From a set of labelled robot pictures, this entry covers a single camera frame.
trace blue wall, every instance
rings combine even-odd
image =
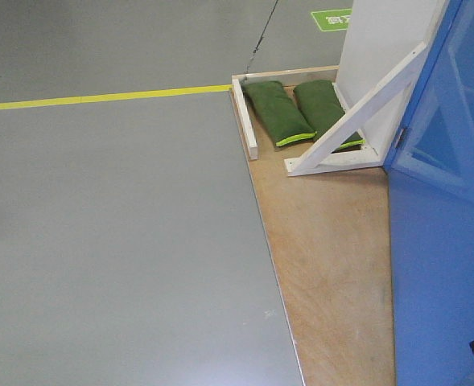
[[[391,150],[398,385],[474,371],[474,0],[452,0]]]

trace green floor sign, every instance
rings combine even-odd
[[[351,8],[343,10],[317,10],[311,12],[322,32],[347,30],[351,20]]]

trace wooden platform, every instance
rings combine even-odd
[[[283,159],[311,143],[276,150],[254,124],[249,168],[306,385],[394,385],[384,171],[287,177]]]

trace green sandbag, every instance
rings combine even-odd
[[[246,84],[244,91],[276,146],[314,137],[315,131],[295,107],[280,82]]]
[[[313,80],[301,83],[294,88],[299,110],[315,130],[314,141],[321,138],[344,115],[333,84],[329,80]],[[361,145],[364,139],[354,133],[339,147],[339,150],[350,146]]]

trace yellow floor line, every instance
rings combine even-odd
[[[127,101],[130,99],[144,99],[156,97],[173,97],[177,95],[200,94],[203,92],[228,91],[231,84],[219,84],[215,86],[169,88],[165,90],[120,92],[116,94],[70,96],[65,98],[39,99],[36,101],[20,101],[0,103],[0,110],[26,109],[29,107],[77,105],[79,103],[96,103],[106,101]]]

